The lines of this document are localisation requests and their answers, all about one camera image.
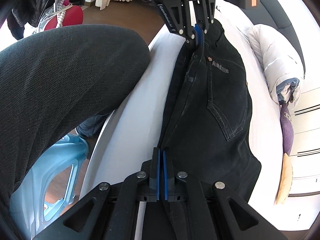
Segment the purple cushion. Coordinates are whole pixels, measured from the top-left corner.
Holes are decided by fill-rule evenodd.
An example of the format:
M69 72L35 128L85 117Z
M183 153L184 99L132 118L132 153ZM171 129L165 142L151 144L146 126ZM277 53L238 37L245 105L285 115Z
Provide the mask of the purple cushion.
M280 125L283 134L283 152L290 155L293 146L294 131L290 111L286 103L281 104Z

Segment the white bed sheet mattress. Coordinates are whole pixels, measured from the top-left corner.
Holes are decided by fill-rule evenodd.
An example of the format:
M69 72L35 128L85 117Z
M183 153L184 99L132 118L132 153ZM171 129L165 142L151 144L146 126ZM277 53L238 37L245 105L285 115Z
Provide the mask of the white bed sheet mattress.
M273 205L282 166L282 132L279 105L269 93L264 72L251 48L247 33L253 21L238 7L216 3L215 18L244 62L253 114L249 147L261 171L249 204L254 209ZM165 101L174 64L183 38L160 29L149 44L151 61L134 90L106 120L93 150L81 188L86 195L101 182L115 184L140 170L157 145Z

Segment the light blue plastic stool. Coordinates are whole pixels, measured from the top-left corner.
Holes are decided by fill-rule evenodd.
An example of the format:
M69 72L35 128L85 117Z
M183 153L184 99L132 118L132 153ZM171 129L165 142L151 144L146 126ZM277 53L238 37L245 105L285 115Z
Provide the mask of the light blue plastic stool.
M31 239L59 218L74 199L74 189L89 146L78 135L67 134L48 148L29 170L20 187L12 194L10 215L25 238ZM52 180L70 168L63 197L55 203L45 201Z

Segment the dark grey bed headboard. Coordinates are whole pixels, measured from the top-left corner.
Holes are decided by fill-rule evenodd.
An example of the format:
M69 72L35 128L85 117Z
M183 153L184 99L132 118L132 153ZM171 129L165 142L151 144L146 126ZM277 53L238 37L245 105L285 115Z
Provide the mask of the dark grey bed headboard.
M302 62L305 76L305 61L296 31L278 0L224 0L239 7L253 24L265 24L283 34L295 48Z

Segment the black denim pants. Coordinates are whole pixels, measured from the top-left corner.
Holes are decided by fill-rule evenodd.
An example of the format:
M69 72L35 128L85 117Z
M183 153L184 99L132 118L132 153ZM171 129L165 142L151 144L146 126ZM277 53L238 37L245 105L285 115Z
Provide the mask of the black denim pants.
M201 48L183 46L178 55L163 113L161 159L201 182L222 181L249 200L261 170L248 143L251 117L244 63L215 20Z

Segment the person's grey trouser leg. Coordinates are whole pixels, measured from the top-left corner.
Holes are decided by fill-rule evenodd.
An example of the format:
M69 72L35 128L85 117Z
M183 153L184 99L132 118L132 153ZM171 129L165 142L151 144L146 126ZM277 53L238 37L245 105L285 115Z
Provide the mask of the person's grey trouser leg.
M149 62L143 38L115 25L51 29L1 51L1 203L48 147L116 109Z

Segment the yellow cushion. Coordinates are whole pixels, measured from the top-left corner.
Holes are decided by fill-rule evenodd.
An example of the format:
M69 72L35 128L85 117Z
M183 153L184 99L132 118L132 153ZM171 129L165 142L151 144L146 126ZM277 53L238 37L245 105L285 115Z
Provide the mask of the yellow cushion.
M281 175L275 204L282 204L289 196L293 181L293 168L290 156L287 153L283 155Z

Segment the black jacket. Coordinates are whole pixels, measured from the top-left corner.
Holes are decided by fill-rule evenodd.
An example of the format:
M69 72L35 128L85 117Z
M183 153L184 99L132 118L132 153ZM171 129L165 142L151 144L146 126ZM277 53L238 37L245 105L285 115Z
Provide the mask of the black jacket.
M84 5L85 0L69 0L74 5ZM44 11L51 7L54 0L18 0L7 16L8 28L16 40L24 35L24 26L29 23L36 27Z

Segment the rolled white duvet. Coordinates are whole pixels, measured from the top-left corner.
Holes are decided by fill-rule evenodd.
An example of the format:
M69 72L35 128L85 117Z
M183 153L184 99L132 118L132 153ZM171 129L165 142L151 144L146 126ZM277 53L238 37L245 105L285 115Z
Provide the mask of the rolled white duvet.
M248 41L264 71L272 100L294 107L304 77L302 61L295 48L283 34L264 24L249 29Z

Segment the red bag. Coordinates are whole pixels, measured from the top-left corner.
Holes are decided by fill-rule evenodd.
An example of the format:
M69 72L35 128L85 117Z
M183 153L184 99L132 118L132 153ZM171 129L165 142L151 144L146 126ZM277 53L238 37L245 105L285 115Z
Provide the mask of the red bag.
M69 0L59 0L56 7L46 9L40 18L35 33L50 29L82 24L84 13L80 6L73 5Z

